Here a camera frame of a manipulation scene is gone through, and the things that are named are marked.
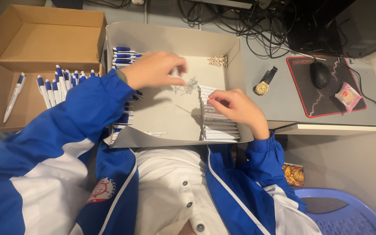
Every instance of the person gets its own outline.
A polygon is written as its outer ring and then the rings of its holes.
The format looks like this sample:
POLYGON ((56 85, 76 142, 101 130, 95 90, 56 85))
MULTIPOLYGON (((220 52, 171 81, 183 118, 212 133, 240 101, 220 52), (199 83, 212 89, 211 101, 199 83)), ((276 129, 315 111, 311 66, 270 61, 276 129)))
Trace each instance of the person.
POLYGON ((135 90, 185 84, 168 76, 174 67, 188 69, 182 57, 146 53, 72 88, 65 102, 3 140, 0 234, 320 234, 284 178, 283 150, 264 114, 238 89, 217 90, 208 104, 253 132, 240 169, 227 144, 202 154, 192 146, 133 152, 102 141, 135 90), (98 183, 90 193, 94 146, 98 183))

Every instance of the blue plastic chair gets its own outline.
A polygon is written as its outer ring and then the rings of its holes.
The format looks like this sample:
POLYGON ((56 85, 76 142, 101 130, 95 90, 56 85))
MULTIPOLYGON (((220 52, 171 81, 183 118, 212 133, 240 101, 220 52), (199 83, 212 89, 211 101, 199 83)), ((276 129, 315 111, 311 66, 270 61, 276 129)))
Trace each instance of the blue plastic chair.
POLYGON ((323 188, 296 189, 299 198, 322 197, 342 200, 348 205, 323 214, 307 215, 324 235, 376 235, 376 213, 356 197, 339 190, 323 188))

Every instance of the wristwatch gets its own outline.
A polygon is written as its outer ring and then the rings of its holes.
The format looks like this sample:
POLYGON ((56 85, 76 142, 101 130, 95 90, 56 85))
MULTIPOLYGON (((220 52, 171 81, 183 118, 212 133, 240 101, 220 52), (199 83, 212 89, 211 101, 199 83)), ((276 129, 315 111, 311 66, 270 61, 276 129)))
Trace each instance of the wristwatch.
POLYGON ((272 81, 272 78, 274 77, 275 73, 278 71, 278 68, 276 66, 274 66, 271 71, 267 71, 264 75, 264 77, 262 78, 261 82, 259 82, 258 85, 256 85, 254 88, 253 88, 253 91, 257 94, 257 95, 264 95, 268 92, 269 90, 269 83, 272 81))

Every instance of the blue jacket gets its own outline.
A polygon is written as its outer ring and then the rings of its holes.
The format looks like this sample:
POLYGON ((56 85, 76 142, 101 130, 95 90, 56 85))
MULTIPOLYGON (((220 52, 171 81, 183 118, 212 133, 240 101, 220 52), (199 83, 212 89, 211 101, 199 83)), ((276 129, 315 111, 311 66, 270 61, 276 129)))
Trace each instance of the blue jacket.
MULTIPOLYGON (((135 93, 110 71, 68 92, 0 144, 0 234, 133 234, 138 169, 128 148, 99 144, 93 194, 84 187, 90 150, 135 93)), ((250 142, 235 169, 226 144, 209 145, 206 181, 230 234, 315 234, 288 186, 274 135, 250 142)))

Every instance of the white shirt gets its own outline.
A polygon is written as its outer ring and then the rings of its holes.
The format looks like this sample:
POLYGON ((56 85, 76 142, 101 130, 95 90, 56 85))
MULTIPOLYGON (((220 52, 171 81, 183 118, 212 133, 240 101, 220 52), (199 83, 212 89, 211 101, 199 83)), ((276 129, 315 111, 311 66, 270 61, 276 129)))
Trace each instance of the white shirt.
POLYGON ((177 235, 189 220, 197 235, 228 235, 190 146, 142 148, 136 153, 139 201, 135 235, 177 235))

